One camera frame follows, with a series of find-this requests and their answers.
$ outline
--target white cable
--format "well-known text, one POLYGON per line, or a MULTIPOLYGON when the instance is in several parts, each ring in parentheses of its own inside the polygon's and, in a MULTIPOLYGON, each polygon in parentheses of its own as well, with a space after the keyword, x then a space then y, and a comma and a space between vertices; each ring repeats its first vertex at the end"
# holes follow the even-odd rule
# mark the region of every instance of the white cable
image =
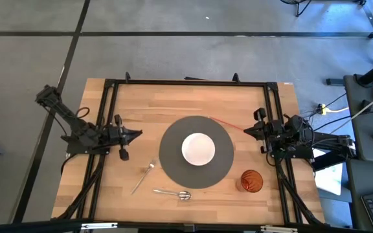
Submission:
POLYGON ((367 108, 370 107, 370 106, 372 106, 372 105, 373 105, 373 101, 370 104, 366 105, 364 108, 362 108, 362 110, 360 110, 358 113, 356 113, 353 117, 351 117, 349 120, 347 120, 341 126, 339 126, 335 130, 333 130, 332 132, 330 132, 330 134, 335 133, 335 131, 337 131, 338 129, 342 128, 344 125, 346 125, 347 123, 349 123, 349 121, 355 119, 355 117, 359 116, 363 111, 367 110, 367 108))
POLYGON ((346 107, 344 109, 339 109, 339 110, 330 110, 330 109, 327 109, 326 112, 327 113, 340 113, 341 111, 345 111, 345 110, 348 110, 349 107, 346 107))

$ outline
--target silver fork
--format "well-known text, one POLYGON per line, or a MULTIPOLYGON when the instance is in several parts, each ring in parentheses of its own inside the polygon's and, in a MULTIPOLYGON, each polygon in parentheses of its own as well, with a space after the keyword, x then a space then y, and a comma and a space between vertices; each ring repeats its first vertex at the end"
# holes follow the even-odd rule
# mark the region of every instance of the silver fork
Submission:
POLYGON ((152 161, 149 163, 148 169, 143 173, 143 176, 141 177, 140 181, 136 184, 136 186, 133 188, 132 192, 130 195, 134 194, 136 192, 136 189, 141 185, 143 179, 146 177, 146 175, 149 173, 149 171, 155 167, 156 159, 152 159, 152 161))

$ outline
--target desk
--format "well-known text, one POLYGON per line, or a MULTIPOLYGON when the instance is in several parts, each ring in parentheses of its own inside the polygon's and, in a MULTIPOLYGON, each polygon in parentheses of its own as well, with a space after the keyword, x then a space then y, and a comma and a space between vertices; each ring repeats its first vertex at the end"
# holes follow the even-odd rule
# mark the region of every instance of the desk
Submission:
MULTIPOLYGON (((351 115, 361 110, 362 100, 373 101, 373 87, 360 86, 353 76, 345 76, 345 89, 351 115)), ((373 114, 361 115, 353 119, 356 151, 360 159, 373 161, 373 114)))
MULTIPOLYGON (((95 122, 105 79, 88 79, 81 107, 89 107, 84 119, 95 122)), ((283 113, 299 113, 294 87, 280 83, 279 94, 283 113)), ((188 190, 189 201, 152 193, 152 188, 185 190, 166 176, 157 166, 138 190, 131 189, 140 179, 149 162, 158 158, 159 144, 166 129, 177 119, 190 115, 212 116, 241 128, 254 124, 253 111, 265 107, 264 92, 259 87, 204 85, 119 85, 115 114, 120 114, 129 129, 142 129, 143 134, 128 147, 129 161, 119 159, 119 149, 112 148, 106 157, 96 220, 156 223, 230 223, 282 225, 282 209, 275 168, 260 153, 261 142, 242 131, 222 124, 234 144, 234 162, 227 176, 218 184, 200 190, 188 190), (264 185, 256 194, 238 192, 235 181, 248 169, 262 175, 264 185)), ((315 217, 324 221, 319 194, 310 165, 293 159, 297 190, 315 217)), ((52 216, 67 208, 80 191, 87 155, 78 155, 64 168, 52 216)), ((87 217, 90 194, 84 211, 87 217)), ((289 194, 291 220, 295 220, 289 194)))
POLYGON ((346 167, 350 174, 354 228, 373 231, 372 223, 361 200, 363 195, 373 194, 373 162, 352 159, 346 162, 346 167))

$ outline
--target black floor stripe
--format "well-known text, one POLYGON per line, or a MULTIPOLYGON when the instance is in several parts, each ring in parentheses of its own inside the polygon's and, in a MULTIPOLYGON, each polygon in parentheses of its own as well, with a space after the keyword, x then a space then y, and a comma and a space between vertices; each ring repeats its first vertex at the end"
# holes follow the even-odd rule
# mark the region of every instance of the black floor stripe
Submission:
POLYGON ((80 36, 233 36, 233 37, 359 37, 370 32, 82 32, 80 36))
POLYGON ((75 36, 76 32, 67 31, 0 31, 0 36, 41 36, 41 37, 52 37, 52 36, 75 36))
MULTIPOLYGON (((67 75, 69 73, 69 69, 71 66, 71 62, 73 60, 74 52, 76 50, 77 42, 79 35, 78 33, 81 32, 85 16, 87 14, 87 9, 89 8, 90 0, 85 0, 82 13, 80 14, 80 18, 78 20, 78 24, 76 27, 76 31, 74 32, 73 39, 71 41, 69 51, 67 53, 67 57, 64 62, 63 72, 60 76, 60 80, 57 85, 57 91, 61 94, 64 88, 65 81, 67 79, 67 75)), ((55 114, 54 111, 51 111, 51 115, 46 116, 43 129, 41 131, 40 139, 38 140, 38 144, 36 145, 36 149, 34 150, 34 154, 32 156, 32 164, 30 170, 28 172, 27 181, 25 182, 24 188, 21 193, 21 197, 19 198, 18 206, 16 209, 16 213, 13 218, 13 223, 20 223, 24 218, 25 211, 27 210, 28 201, 31 196, 32 187, 36 181, 36 177, 38 174, 38 169, 40 168, 41 160, 44 155, 45 147, 47 145, 47 141, 49 139, 50 130, 53 123, 52 115, 55 114)))

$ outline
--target yellow cable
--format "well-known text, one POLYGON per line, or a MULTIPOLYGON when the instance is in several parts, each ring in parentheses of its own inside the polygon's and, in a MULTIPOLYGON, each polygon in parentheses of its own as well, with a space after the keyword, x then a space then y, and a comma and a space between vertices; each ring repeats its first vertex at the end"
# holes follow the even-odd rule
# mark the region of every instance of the yellow cable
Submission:
POLYGON ((340 113, 341 111, 348 110, 349 107, 346 107, 344 109, 339 109, 339 110, 331 110, 326 107, 326 105, 322 104, 322 115, 326 115, 327 113, 340 113))

